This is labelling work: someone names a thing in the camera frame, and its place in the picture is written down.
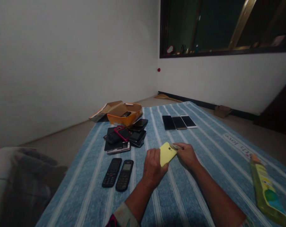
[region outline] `small cardboard box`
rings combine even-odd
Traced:
[[[128,117],[120,117],[127,111],[131,112]],[[92,115],[89,119],[97,123],[102,117],[107,115],[107,118],[112,125],[123,125],[125,127],[128,127],[135,123],[141,114],[142,106],[140,104],[115,101],[105,104],[98,112]]]
[[[214,114],[220,118],[227,117],[228,114],[230,114],[232,109],[227,106],[216,106]]]

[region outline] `yellow bottle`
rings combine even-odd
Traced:
[[[264,165],[255,154],[252,154],[251,172],[256,192],[258,208],[273,222],[286,227],[286,212],[273,188]]]

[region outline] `sleeve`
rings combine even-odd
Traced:
[[[255,227],[254,223],[250,220],[249,217],[246,217],[246,219],[243,221],[239,227]]]
[[[122,203],[110,217],[106,227],[137,227],[140,226],[125,203]]]

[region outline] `red flip phone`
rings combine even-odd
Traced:
[[[115,133],[118,134],[122,140],[124,140],[125,142],[128,141],[128,138],[131,136],[130,131],[128,131],[126,128],[124,128],[123,126],[118,126],[115,128]]]

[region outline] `bottle label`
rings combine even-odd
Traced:
[[[263,196],[265,198],[266,204],[273,209],[285,214],[284,208],[281,204],[281,201],[276,194],[276,190],[272,186],[271,181],[269,180],[268,173],[264,166],[256,164],[258,176],[261,181]]]

